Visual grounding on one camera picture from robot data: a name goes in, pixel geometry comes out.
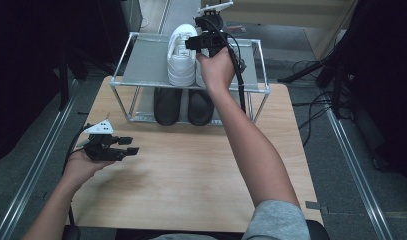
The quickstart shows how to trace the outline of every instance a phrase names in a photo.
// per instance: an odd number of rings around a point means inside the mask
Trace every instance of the person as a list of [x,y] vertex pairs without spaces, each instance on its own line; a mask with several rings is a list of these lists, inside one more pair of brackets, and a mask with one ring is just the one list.
[[[272,143],[244,114],[229,92],[234,68],[228,49],[208,58],[198,54],[202,77],[219,113],[238,168],[255,206],[243,239],[310,239],[303,213],[284,163]],[[94,173],[113,162],[92,162],[74,152],[65,173],[23,239],[61,239],[71,199]],[[213,239],[170,234],[163,239]]]

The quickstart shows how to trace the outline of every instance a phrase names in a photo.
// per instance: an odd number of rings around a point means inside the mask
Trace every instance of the white sneaker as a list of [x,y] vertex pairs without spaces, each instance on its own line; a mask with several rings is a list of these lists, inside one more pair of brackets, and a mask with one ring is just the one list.
[[196,51],[185,48],[185,40],[197,36],[190,24],[182,24],[172,33],[168,45],[168,78],[174,86],[190,86],[196,80]]
[[[202,54],[204,54],[206,57],[209,56],[209,50],[207,48],[202,49]],[[199,61],[196,61],[196,83],[200,87],[206,88],[206,84],[204,84],[202,77],[202,67],[200,66]]]

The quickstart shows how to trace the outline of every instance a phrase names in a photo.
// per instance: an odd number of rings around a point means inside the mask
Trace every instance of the gray carpet floor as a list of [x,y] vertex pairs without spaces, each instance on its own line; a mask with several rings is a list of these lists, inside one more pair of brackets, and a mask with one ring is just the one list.
[[[302,29],[258,25],[245,27],[248,30],[248,37],[262,39],[264,51],[266,49],[267,52],[273,53],[265,59],[268,79],[271,82],[304,68],[306,62],[302,60],[313,60],[313,56],[310,57],[308,53],[311,50]],[[287,36],[297,39],[294,46],[293,41]],[[81,84],[81,94],[74,103],[11,239],[21,238],[60,178],[69,144],[86,119],[86,115],[82,113],[90,110],[106,76],[93,66],[89,66],[89,71],[90,75]],[[314,76],[305,76],[303,80],[287,85],[293,103],[309,103],[320,93],[314,79]],[[58,114],[59,100],[59,96],[56,96],[47,105],[13,151],[0,160],[0,223]],[[323,107],[317,105],[314,111]],[[298,125],[308,120],[308,108],[308,106],[294,107]],[[375,169],[372,156],[356,124],[351,120],[341,121],[394,238],[407,239],[407,179],[399,173],[383,173]],[[302,128],[300,133],[304,140],[308,129]],[[378,239],[326,114],[312,121],[311,137],[305,146],[305,153],[323,221],[331,239]],[[81,230],[81,239],[84,240],[115,239],[116,236],[116,229],[81,228]]]

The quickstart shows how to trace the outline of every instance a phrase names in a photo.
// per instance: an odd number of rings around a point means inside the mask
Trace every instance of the gray t-shirt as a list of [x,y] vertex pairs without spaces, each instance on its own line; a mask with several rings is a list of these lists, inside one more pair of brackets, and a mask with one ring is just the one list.
[[[310,239],[302,211],[294,204],[268,200],[260,203],[253,213],[243,240]],[[215,240],[195,234],[167,234],[154,240]]]

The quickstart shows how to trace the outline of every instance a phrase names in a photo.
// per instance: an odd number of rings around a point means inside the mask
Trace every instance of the black shoe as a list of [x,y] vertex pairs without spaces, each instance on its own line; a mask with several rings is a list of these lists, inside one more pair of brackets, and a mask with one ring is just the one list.
[[189,90],[188,121],[196,126],[204,126],[212,120],[215,106],[207,91]]
[[182,89],[154,88],[153,111],[156,121],[170,126],[178,121]]

